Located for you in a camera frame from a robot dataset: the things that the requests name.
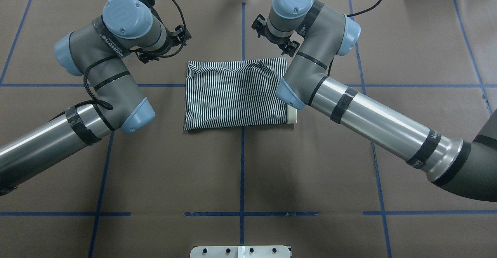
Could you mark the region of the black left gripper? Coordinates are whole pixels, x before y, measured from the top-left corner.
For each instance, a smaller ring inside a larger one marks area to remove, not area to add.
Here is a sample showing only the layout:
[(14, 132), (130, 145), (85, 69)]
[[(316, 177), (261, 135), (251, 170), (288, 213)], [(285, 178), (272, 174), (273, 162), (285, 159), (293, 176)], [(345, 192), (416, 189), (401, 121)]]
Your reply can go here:
[(176, 26), (173, 32), (169, 31), (165, 27), (157, 11), (154, 9), (154, 5), (156, 4), (155, 0), (138, 1), (143, 3), (150, 10), (151, 14), (159, 21), (160, 35), (157, 41), (151, 46), (134, 49), (134, 53), (137, 58), (142, 63), (147, 64), (149, 61), (159, 61), (161, 58), (170, 58), (177, 55), (183, 47), (186, 46), (186, 42), (192, 38), (186, 26), (184, 14), (177, 1), (171, 0), (179, 12), (182, 23)]

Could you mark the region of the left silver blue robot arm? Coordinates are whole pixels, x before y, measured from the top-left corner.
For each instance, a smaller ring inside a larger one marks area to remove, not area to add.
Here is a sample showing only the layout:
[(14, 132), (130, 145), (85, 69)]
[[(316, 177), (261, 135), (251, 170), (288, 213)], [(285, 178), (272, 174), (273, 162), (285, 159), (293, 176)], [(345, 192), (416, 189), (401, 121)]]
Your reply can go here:
[[(171, 0), (178, 7), (176, 0)], [(134, 133), (156, 116), (123, 59), (142, 63), (170, 58), (191, 35), (183, 12), (170, 31), (154, 9), (155, 0), (107, 0), (100, 16), (54, 46), (58, 63), (82, 76), (90, 99), (68, 107), (43, 126), (1, 148), (1, 195), (76, 152), (121, 130)]]

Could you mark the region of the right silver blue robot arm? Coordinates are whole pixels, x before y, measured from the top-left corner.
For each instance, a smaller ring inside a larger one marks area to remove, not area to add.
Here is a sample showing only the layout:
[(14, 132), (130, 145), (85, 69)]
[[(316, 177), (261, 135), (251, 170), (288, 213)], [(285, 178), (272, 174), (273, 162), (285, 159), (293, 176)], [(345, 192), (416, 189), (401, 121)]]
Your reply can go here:
[(272, 0), (259, 36), (293, 57), (276, 96), (298, 110), (310, 106), (333, 122), (426, 173), (428, 181), (468, 199), (497, 199), (496, 113), (473, 141), (450, 139), (328, 76), (335, 56), (357, 43), (361, 27), (319, 0)]

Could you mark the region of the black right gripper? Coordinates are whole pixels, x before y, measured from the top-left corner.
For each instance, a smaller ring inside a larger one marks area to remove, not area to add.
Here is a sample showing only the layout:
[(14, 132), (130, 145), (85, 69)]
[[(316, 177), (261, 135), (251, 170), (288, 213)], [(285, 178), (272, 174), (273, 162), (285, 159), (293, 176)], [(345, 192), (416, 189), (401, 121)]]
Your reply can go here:
[(290, 57), (293, 57), (300, 46), (300, 43), (290, 40), (292, 34), (289, 34), (288, 36), (278, 36), (277, 34), (274, 34), (270, 30), (270, 25), (272, 24), (259, 14), (252, 23), (251, 28), (256, 31), (258, 38), (261, 36), (266, 37), (268, 41), (277, 45), (279, 49), (281, 49), (282, 56), (288, 54)]

